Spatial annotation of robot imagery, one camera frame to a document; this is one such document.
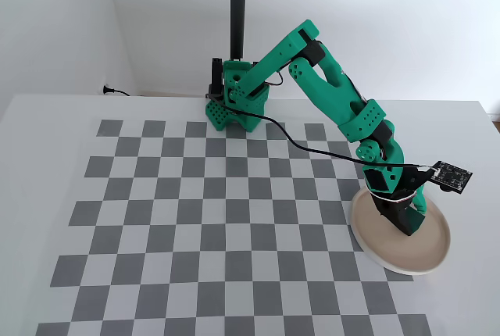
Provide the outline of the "green gripper with motor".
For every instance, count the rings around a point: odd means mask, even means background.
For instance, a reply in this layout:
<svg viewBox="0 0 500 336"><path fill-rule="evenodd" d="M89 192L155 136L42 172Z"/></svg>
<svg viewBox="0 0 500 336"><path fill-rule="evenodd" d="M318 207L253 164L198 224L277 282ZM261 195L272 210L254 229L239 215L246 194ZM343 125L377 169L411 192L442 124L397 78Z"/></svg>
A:
<svg viewBox="0 0 500 336"><path fill-rule="evenodd" d="M388 219L403 234L413 233L412 214L408 202L389 202L380 198L413 198L413 206L422 215L427 204L422 191L417 191L430 179L430 169L418 166L363 166L362 171L379 213Z"/></svg>

